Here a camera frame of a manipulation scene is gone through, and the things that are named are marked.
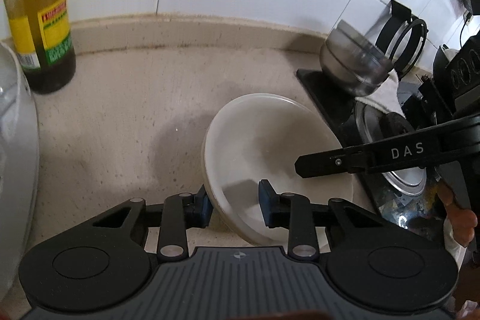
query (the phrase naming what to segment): stainless steel bowl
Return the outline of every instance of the stainless steel bowl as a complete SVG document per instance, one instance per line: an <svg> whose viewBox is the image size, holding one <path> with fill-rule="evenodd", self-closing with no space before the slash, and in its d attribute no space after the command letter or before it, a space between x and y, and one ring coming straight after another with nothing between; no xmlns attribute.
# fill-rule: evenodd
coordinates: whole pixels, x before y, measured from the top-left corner
<svg viewBox="0 0 480 320"><path fill-rule="evenodd" d="M393 69L392 62L345 21L328 35L320 64L339 87L354 96L372 94Z"/></svg>

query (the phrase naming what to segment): brown liquid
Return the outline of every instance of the brown liquid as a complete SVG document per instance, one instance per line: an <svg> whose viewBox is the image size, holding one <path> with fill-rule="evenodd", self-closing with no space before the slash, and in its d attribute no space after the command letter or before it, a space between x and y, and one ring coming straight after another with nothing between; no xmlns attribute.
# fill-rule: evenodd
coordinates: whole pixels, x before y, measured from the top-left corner
<svg viewBox="0 0 480 320"><path fill-rule="evenodd" d="M48 64L42 42L38 12L58 0L5 0L9 19L28 17L30 31L38 56L40 69L24 69L30 88L40 94L54 92L65 86L74 76L76 60L73 46L53 64Z"/></svg>

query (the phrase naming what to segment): speckled stone surface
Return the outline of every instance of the speckled stone surface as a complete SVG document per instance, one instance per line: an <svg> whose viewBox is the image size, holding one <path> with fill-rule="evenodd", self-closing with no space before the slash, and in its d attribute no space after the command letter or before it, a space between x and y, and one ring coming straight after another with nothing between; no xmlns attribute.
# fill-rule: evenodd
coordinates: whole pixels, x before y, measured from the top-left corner
<svg viewBox="0 0 480 320"><path fill-rule="evenodd" d="M35 97L41 166L28 247L132 197L151 204L196 192L203 137L230 100L268 92L315 111L295 78L299 67L318 68L318 57L222 48L79 56L68 86ZM247 245L216 214L188 239L190 250ZM146 249L155 248L150 235ZM29 309L18 281L2 306L12 319Z"/></svg>

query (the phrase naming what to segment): gray ribbed panel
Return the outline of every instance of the gray ribbed panel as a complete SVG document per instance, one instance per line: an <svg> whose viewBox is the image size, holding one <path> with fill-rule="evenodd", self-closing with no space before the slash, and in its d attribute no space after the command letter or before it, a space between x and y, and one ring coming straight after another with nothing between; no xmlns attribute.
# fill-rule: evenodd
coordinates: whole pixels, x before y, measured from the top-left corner
<svg viewBox="0 0 480 320"><path fill-rule="evenodd" d="M238 259L238 253L245 256ZM340 320L450 318L439 310L405 317L370 313L340 297L317 266L292 262L279 248L203 247L186 261L160 267L145 290L118 307L80 316L36 309L24 319L217 320L298 310Z"/></svg>

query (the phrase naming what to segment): green label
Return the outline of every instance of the green label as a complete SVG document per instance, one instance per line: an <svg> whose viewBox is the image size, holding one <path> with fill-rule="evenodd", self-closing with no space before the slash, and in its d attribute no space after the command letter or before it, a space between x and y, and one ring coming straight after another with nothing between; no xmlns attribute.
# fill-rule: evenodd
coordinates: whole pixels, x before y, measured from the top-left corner
<svg viewBox="0 0 480 320"><path fill-rule="evenodd" d="M53 48L45 50L46 60L49 65L59 61L71 48L71 36L70 32L63 39L63 41L54 46Z"/></svg>

